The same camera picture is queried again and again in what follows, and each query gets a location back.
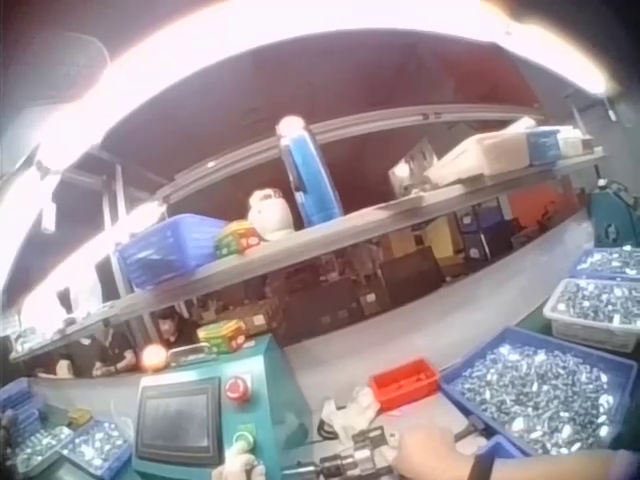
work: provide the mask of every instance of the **touchscreen display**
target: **touchscreen display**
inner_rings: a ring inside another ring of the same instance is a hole
[[[162,447],[207,447],[211,419],[207,395],[147,398],[142,442]]]

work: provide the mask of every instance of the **black watch strap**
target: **black watch strap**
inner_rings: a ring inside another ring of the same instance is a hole
[[[467,480],[491,480],[495,457],[488,452],[476,455],[471,464]]]

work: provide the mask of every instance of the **control panel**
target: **control panel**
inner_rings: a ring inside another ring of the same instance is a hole
[[[143,378],[133,467],[145,479],[209,480],[226,454],[251,452],[268,480],[280,480],[291,458],[311,460],[303,448],[310,427],[293,372],[265,336],[237,352]]]

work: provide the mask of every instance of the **ceiling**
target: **ceiling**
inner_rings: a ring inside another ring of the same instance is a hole
[[[191,76],[123,120],[102,147],[173,178],[208,157],[273,136],[285,115],[313,124],[442,103],[532,107],[538,100],[508,55],[492,45],[397,31],[318,35],[264,47]],[[388,200],[387,171],[424,134],[424,127],[416,127],[323,146],[347,211]],[[92,170],[95,163],[80,168]],[[209,187],[175,211],[241,218],[251,192],[268,186],[288,190],[278,161]]]
[[[11,18],[27,19],[16,24],[35,31],[53,28],[94,36],[114,57],[158,25],[211,2],[154,0],[154,8],[145,15],[137,2],[129,0],[59,0],[47,8],[31,0],[9,3],[18,5]],[[20,71],[16,66],[25,66],[20,51],[25,50],[21,47],[28,44],[29,34],[14,30],[23,34],[6,37],[10,52],[3,65],[13,66],[5,70],[15,73]],[[46,75],[38,78],[46,83]],[[19,76],[9,82],[20,83]],[[35,100],[46,101],[50,91],[41,89]],[[532,107],[538,98],[517,64],[495,46],[411,32],[312,36],[231,58],[185,79],[113,128],[102,147],[126,164],[171,179],[205,158],[273,135],[278,120],[288,114],[301,115],[313,124],[380,109],[439,103]],[[482,130],[487,125],[472,127]],[[387,171],[425,134],[446,137],[447,129],[413,127],[324,145],[345,209],[389,200]],[[79,166],[99,174],[112,170],[88,157]],[[128,174],[127,181],[147,190],[157,187],[135,174]],[[291,201],[286,172],[275,160],[202,190],[173,205],[171,211],[240,218],[246,214],[251,192],[263,187],[280,188]],[[9,286],[10,303],[102,227],[95,192],[63,184],[56,201],[66,233],[42,237],[34,229]]]

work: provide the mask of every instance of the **aluminum shelf frame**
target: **aluminum shelf frame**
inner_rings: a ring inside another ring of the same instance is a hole
[[[544,118],[540,110],[509,105],[422,105],[392,108],[328,120],[310,126],[318,144],[396,128],[443,122],[516,121]],[[171,204],[216,182],[280,156],[274,136],[249,146],[203,160],[160,188],[156,200]]]
[[[307,228],[277,242],[265,243],[244,255],[206,265],[188,278],[178,278],[146,292],[137,292],[103,305],[58,339],[11,358],[18,362],[61,347],[90,334],[103,319],[112,323],[178,303],[225,286],[302,262],[390,231],[454,212],[522,187],[555,180],[571,172],[594,167],[605,158],[598,149],[591,155],[562,160],[553,167],[529,167],[492,177],[478,177],[430,192],[394,200],[354,212],[323,225]]]

